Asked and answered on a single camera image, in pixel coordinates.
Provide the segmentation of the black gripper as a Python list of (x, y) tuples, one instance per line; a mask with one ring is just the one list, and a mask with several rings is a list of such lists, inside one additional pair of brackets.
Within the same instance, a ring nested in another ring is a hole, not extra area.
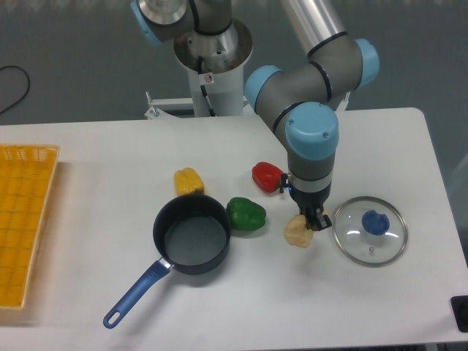
[(304, 217), (306, 228), (317, 230), (325, 230), (331, 226), (331, 220), (326, 211), (324, 210), (325, 201), (331, 193), (331, 185), (318, 192), (303, 192), (294, 186), (290, 186), (290, 196), (299, 207), (300, 215)]

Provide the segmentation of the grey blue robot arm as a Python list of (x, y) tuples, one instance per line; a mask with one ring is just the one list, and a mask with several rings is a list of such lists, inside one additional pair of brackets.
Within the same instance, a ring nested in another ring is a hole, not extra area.
[(376, 78), (373, 45), (351, 39), (329, 1), (283, 1), (307, 62), (293, 72), (267, 65), (244, 77), (253, 41), (229, 1), (132, 1), (131, 9), (153, 45), (172, 40), (186, 70), (196, 116), (235, 116), (245, 103), (284, 146), (290, 190), (306, 224), (331, 226), (324, 204), (331, 191), (339, 141), (334, 98)]

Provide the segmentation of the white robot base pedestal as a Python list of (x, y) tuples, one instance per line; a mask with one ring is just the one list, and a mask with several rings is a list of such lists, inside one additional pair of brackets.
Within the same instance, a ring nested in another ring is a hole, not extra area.
[(250, 31), (237, 19), (215, 36), (190, 31), (175, 39), (175, 57), (186, 69), (196, 117), (243, 114), (244, 65), (252, 48)]

